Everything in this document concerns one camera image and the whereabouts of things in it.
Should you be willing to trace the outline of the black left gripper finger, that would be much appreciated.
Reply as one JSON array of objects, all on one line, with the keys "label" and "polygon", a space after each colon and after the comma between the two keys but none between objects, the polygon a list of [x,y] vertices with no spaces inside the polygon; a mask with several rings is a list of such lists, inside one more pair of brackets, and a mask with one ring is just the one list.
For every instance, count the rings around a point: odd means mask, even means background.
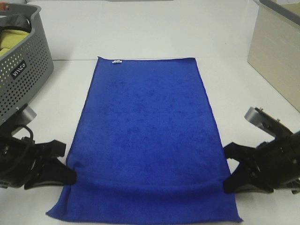
[{"label": "black left gripper finger", "polygon": [[77,174],[58,159],[45,159],[34,165],[24,189],[64,186],[76,183]]},{"label": "black left gripper finger", "polygon": [[37,153],[44,157],[64,157],[66,144],[57,140],[36,144]]}]

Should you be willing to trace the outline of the left robot arm silver link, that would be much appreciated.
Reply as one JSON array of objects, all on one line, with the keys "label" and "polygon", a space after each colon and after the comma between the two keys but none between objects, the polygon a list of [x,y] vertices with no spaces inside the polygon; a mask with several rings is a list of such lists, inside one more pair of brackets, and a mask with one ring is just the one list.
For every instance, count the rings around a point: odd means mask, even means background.
[{"label": "left robot arm silver link", "polygon": [[37,114],[28,105],[25,104],[12,116],[12,131],[11,135],[15,135],[23,127],[27,126],[31,121],[35,119]]}]

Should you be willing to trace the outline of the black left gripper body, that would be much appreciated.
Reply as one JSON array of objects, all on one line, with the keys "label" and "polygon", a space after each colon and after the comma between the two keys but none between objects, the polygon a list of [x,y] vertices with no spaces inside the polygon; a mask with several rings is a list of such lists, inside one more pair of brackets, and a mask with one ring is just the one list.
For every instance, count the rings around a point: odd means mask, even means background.
[{"label": "black left gripper body", "polygon": [[0,137],[0,187],[37,188],[40,186],[42,143],[24,137]]}]

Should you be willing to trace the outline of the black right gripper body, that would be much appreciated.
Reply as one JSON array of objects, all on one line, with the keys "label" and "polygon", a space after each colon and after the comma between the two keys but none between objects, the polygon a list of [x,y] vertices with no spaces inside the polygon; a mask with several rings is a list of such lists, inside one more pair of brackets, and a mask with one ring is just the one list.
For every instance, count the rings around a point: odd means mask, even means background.
[{"label": "black right gripper body", "polygon": [[254,152],[258,177],[272,189],[300,192],[300,135],[263,142]]}]

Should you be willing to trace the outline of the right robot arm silver link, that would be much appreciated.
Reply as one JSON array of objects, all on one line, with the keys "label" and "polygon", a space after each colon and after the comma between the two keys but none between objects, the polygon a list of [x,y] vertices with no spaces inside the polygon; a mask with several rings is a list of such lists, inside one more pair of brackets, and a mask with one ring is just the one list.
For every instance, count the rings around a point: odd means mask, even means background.
[{"label": "right robot arm silver link", "polygon": [[262,108],[250,107],[244,118],[254,126],[273,136],[275,139],[291,136],[293,134],[293,132],[279,120],[276,120],[265,113]]}]

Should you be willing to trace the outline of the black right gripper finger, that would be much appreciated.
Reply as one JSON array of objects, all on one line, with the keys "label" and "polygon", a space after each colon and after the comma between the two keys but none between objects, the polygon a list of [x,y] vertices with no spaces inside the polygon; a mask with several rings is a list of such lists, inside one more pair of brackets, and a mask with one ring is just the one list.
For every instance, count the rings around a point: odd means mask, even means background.
[{"label": "black right gripper finger", "polygon": [[252,174],[233,173],[223,182],[223,190],[231,193],[264,193],[271,194],[274,188],[270,187],[259,177]]},{"label": "black right gripper finger", "polygon": [[231,142],[223,149],[226,159],[234,159],[243,165],[257,165],[255,160],[256,148]]}]

